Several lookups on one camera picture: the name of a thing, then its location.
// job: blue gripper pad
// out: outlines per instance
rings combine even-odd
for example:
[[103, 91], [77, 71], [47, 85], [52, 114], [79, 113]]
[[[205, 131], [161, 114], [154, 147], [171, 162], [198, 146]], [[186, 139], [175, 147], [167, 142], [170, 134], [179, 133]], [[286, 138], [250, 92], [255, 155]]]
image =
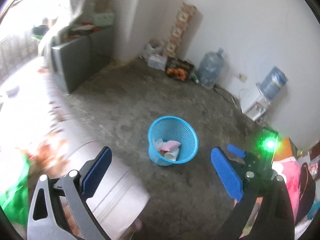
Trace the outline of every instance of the blue gripper pad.
[[211, 162], [218, 173], [224, 188], [229, 197], [235, 198], [238, 202], [242, 199], [242, 181], [224, 157], [219, 148], [214, 148], [211, 152]]
[[227, 146], [227, 150], [229, 152], [232, 152], [233, 154], [237, 155], [240, 158], [244, 158], [245, 157], [245, 153], [243, 150], [240, 150], [238, 147], [234, 146], [233, 144], [228, 144]]
[[111, 161], [111, 149], [104, 147], [94, 160], [87, 161], [81, 168], [80, 174], [85, 173], [81, 183], [81, 198], [84, 201], [93, 197]]

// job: metal screw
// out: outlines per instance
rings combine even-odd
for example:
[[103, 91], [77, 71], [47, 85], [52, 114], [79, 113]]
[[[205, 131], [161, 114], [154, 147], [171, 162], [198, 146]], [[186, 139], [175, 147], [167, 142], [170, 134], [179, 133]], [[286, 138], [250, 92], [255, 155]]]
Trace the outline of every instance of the metal screw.
[[252, 179], [254, 178], [254, 173], [252, 171], [247, 171], [247, 173], [245, 174], [247, 176], [247, 178]]
[[281, 175], [276, 176], [277, 181], [283, 181], [283, 177]]
[[45, 181], [47, 179], [47, 175], [43, 174], [40, 176], [40, 181]]
[[72, 177], [72, 178], [77, 176], [77, 174], [78, 174], [78, 171], [76, 171], [76, 170], [72, 170], [72, 171], [69, 172], [69, 176]]

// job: green bag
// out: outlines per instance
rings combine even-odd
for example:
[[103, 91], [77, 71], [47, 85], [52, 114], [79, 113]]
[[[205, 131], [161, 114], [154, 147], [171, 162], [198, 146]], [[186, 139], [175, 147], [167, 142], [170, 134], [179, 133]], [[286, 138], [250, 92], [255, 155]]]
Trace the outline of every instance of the green bag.
[[[2, 190], [0, 190], [0, 206], [11, 222], [26, 227], [29, 214], [28, 174], [30, 163], [20, 153], [12, 153], [4, 159], [3, 156], [1, 157], [0, 186], [2, 187], [0, 188]], [[13, 178], [15, 181], [9, 181], [8, 178]]]

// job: plastic bag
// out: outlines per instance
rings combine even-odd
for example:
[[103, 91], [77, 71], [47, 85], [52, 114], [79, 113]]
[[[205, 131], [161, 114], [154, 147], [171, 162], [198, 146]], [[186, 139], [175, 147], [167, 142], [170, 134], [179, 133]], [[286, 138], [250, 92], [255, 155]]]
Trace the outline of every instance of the plastic bag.
[[142, 52], [139, 54], [139, 57], [147, 61], [151, 55], [162, 54], [163, 48], [164, 41], [151, 39], [149, 43], [144, 46]]
[[11, 222], [27, 226], [29, 214], [28, 172], [29, 161], [20, 153], [4, 154], [1, 160], [2, 178], [9, 176], [10, 180], [1, 181], [0, 206]]

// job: concrete floor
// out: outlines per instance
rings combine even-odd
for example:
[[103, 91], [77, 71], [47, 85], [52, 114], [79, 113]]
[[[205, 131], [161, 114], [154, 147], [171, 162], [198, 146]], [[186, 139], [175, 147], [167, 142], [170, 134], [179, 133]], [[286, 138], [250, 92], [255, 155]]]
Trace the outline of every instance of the concrete floor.
[[[135, 60], [106, 67], [67, 101], [85, 127], [142, 179], [151, 194], [135, 239], [212, 239], [233, 208], [210, 162], [215, 146], [250, 149], [256, 125], [213, 90], [179, 82]], [[191, 124], [199, 151], [188, 163], [160, 167], [147, 153], [150, 124], [164, 115]]]

